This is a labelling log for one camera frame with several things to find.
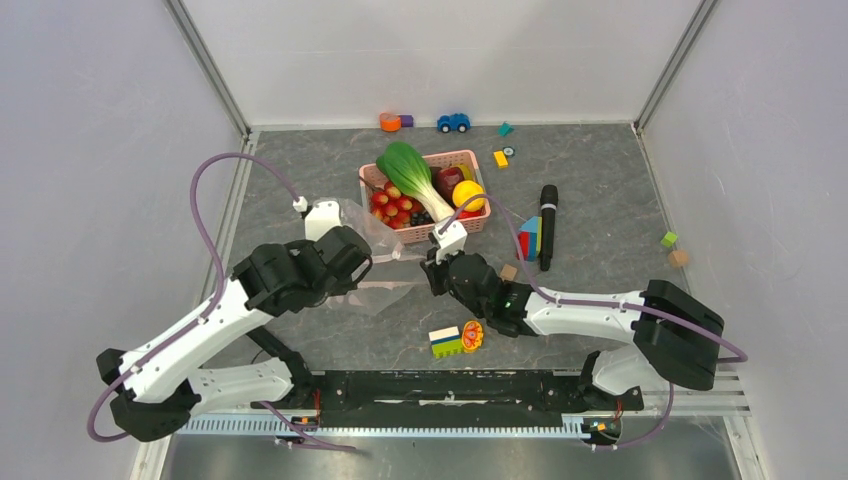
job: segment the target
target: black microphone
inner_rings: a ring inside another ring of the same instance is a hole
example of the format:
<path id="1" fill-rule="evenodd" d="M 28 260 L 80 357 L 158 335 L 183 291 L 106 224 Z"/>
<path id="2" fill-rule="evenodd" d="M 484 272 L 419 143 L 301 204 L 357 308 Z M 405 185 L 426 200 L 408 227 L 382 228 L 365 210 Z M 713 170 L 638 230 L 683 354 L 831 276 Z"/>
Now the black microphone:
<path id="1" fill-rule="evenodd" d="M 559 192 L 554 185 L 542 187 L 539 205 L 542 216 L 542 248 L 539 250 L 539 267 L 543 272 L 551 268 L 554 258 L 554 226 L 556 225 L 556 206 L 559 203 Z"/>

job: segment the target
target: plastic bag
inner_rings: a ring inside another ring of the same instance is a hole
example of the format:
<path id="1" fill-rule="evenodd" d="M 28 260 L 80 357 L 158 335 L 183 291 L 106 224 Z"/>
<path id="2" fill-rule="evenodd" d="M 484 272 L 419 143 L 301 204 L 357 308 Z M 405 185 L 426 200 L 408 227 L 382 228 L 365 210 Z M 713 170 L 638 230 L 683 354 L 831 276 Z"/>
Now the plastic bag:
<path id="1" fill-rule="evenodd" d="M 371 246 L 374 266 L 356 290 L 330 297 L 324 306 L 331 310 L 376 315 L 403 298 L 413 286 L 427 284 L 427 276 L 419 265 L 424 260 L 423 255 L 405 249 L 394 230 L 358 203 L 341 198 L 334 200 L 339 203 L 342 225 L 356 230 Z"/>

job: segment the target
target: green leafy vegetable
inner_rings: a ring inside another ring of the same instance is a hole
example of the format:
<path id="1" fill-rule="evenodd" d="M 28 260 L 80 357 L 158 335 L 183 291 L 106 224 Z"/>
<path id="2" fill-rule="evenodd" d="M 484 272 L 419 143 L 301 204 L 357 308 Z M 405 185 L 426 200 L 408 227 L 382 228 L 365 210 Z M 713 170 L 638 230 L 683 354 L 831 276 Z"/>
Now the green leafy vegetable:
<path id="1" fill-rule="evenodd" d="M 404 195 L 416 198 L 436 222 L 453 215 L 453 208 L 433 188 L 430 166 L 405 142 L 392 142 L 377 159 L 377 168 Z"/>

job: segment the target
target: cable connector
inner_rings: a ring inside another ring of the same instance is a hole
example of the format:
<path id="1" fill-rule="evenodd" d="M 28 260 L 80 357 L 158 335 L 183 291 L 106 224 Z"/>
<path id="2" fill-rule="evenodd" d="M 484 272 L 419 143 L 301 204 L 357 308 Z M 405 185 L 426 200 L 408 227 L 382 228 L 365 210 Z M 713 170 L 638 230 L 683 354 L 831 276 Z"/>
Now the cable connector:
<path id="1" fill-rule="evenodd" d="M 306 201 L 304 196 L 297 197 L 297 200 L 292 202 L 292 208 L 295 212 L 303 213 L 309 208 L 309 202 Z"/>

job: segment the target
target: toy car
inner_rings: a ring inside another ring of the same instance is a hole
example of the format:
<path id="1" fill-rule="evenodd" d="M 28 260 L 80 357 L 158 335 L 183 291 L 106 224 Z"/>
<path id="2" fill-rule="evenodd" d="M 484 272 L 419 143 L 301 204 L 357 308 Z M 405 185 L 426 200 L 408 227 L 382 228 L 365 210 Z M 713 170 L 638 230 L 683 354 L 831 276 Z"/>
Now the toy car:
<path id="1" fill-rule="evenodd" d="M 451 130 L 456 130 L 460 133 L 465 133 L 471 128 L 471 120 L 464 113 L 454 113 L 453 115 L 442 115 L 439 121 L 436 122 L 436 127 L 442 133 L 448 133 Z"/>

